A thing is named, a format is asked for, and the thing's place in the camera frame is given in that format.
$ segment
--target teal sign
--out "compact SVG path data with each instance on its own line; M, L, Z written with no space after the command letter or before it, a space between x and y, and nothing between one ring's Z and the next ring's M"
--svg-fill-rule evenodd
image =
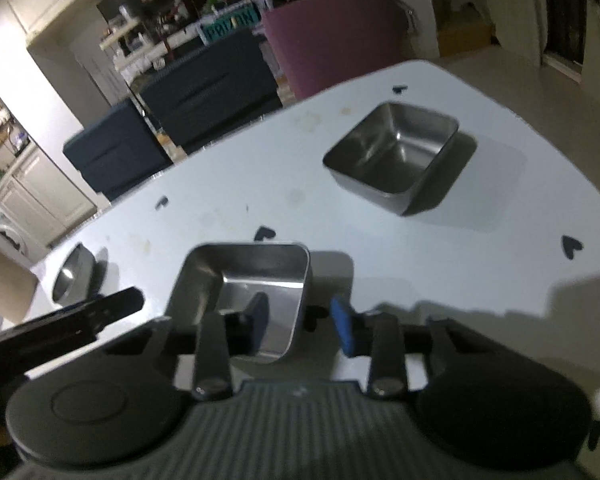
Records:
M254 4L248 4L220 16L213 23L201 24L207 43L213 43L236 28L255 27L260 23L260 13Z

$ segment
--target metal container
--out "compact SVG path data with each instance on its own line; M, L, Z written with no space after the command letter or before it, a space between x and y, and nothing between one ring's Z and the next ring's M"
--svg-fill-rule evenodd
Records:
M458 121L432 110L386 102L324 156L336 182L394 213L404 213L442 160Z
M301 244L206 244L184 261L165 315L176 327L190 326L207 310L240 312L257 292L264 292L269 324L260 351L248 359L270 363L292 349L301 331L310 282L310 255Z
M84 245L77 244L62 264L54 283L52 299L71 306L87 299L96 259Z

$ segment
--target curtain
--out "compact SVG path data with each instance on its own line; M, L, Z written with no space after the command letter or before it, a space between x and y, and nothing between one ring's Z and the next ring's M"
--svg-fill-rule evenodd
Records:
M501 46L540 66L547 40L546 0L484 0L484 4Z

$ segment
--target white tabletop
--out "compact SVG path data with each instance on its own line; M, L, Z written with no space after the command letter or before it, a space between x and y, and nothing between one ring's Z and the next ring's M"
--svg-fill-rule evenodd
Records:
M394 85L409 88L397 96ZM405 217L342 190L322 166L324 153L387 100L455 116L465 149L454 152L454 164L471 155L439 205ZM169 204L156 211L163 196ZM252 240L261 225L312 251L323 294L328 283L351 282L357 310L387 302L407 319L453 316L567 374L600 413L599 192L511 111L423 61L332 88L146 184L39 264L42 288L29 317L53 308L56 273L78 241L95 254L107 251L104 293L135 285L145 294L142 312L102 333L111 338L164 312L193 247ZM584 244L571 261L563 235ZM321 323L286 364L241 368L364 380L368 360L336 354Z

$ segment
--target round black disc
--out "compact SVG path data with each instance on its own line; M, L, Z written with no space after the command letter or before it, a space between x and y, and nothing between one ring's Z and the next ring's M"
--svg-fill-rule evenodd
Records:
M571 460L589 431L583 391L518 356L463 357L416 402L427 436L477 465L527 470Z
M152 447L180 420L182 393L141 360L87 365L58 368L11 397L9 432L37 462L67 468L115 463Z

